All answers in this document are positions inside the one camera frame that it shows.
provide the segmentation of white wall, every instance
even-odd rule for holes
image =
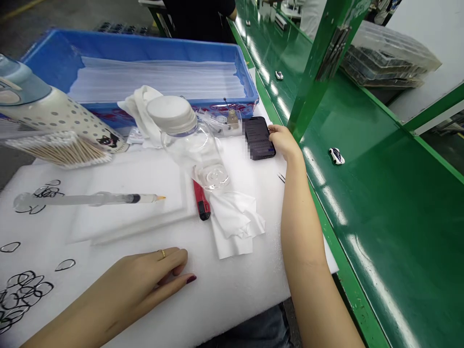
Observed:
[[[443,63],[390,105],[407,122],[464,81],[464,0],[403,0],[387,27],[418,40]]]

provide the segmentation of red utility knife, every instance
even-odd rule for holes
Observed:
[[[195,190],[198,214],[200,215],[201,220],[206,221],[211,215],[211,209],[209,208],[209,203],[204,195],[204,190],[195,180],[193,181],[193,188]]]

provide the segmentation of black shirt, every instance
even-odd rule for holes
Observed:
[[[179,39],[228,42],[227,21],[235,0],[164,0]]]

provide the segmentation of white bottle cap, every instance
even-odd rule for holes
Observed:
[[[163,96],[148,103],[146,110],[156,125],[168,134],[185,133],[197,125],[189,102],[176,96]]]

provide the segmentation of green workbench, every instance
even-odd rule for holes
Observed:
[[[234,37],[259,73],[271,120],[286,125],[312,43],[291,23],[282,32],[264,21],[253,1],[236,4]],[[366,344],[461,347],[464,185],[452,169],[341,71],[300,146],[341,292]],[[334,165],[329,147],[346,164]]]

